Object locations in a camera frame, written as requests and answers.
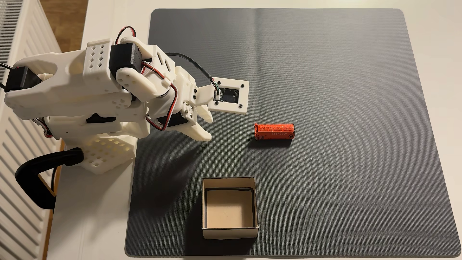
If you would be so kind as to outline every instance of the perforated plastic part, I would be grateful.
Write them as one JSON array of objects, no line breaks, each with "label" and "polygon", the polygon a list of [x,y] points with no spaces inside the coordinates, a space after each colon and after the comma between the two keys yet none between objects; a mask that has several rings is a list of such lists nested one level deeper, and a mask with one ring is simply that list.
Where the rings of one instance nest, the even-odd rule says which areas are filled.
[{"label": "perforated plastic part", "polygon": [[133,145],[116,137],[96,138],[82,147],[85,159],[78,165],[102,174],[134,158],[133,149]]},{"label": "perforated plastic part", "polygon": [[111,39],[89,42],[85,52],[83,80],[86,85],[94,86],[98,94],[118,92],[121,87],[111,78],[109,55]]}]

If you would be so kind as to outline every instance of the red battery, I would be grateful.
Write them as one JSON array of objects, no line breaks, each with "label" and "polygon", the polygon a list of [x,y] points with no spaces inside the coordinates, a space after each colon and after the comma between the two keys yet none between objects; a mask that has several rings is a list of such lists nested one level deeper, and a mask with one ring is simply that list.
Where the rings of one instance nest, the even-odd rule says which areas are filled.
[{"label": "red battery", "polygon": [[293,139],[293,124],[255,124],[255,139]]}]

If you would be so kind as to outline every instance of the robotic arm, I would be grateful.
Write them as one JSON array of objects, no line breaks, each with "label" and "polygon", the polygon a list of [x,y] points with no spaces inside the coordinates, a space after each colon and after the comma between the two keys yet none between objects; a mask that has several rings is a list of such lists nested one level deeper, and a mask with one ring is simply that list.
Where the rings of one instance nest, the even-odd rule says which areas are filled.
[{"label": "robotic arm", "polygon": [[[211,84],[197,87],[169,56],[188,59]],[[152,125],[209,141],[212,135],[197,117],[212,123],[213,110],[247,113],[248,91],[248,81],[213,78],[189,57],[130,36],[114,45],[104,39],[88,43],[85,50],[16,62],[5,103],[22,120],[41,125],[46,137],[81,148],[85,157],[79,165],[103,173],[134,157],[133,146],[118,136],[144,138]]]}]

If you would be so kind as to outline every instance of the gray mat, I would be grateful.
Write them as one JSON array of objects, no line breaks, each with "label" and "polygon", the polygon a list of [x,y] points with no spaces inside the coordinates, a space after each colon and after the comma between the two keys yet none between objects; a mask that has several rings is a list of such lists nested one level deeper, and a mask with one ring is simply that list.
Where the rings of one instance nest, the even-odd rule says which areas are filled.
[{"label": "gray mat", "polygon": [[[158,9],[149,44],[250,81],[249,112],[199,120],[210,142],[154,128],[138,141],[129,255],[460,253],[401,11]],[[295,139],[256,142],[254,123],[293,123]],[[201,178],[251,175],[258,238],[203,240]]]}]

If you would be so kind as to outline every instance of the cardboard box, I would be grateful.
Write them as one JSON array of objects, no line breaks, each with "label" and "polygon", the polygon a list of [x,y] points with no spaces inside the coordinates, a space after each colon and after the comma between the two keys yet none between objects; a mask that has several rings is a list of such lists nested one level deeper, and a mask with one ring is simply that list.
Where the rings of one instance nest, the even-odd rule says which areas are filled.
[{"label": "cardboard box", "polygon": [[255,177],[202,179],[205,239],[258,236]]}]

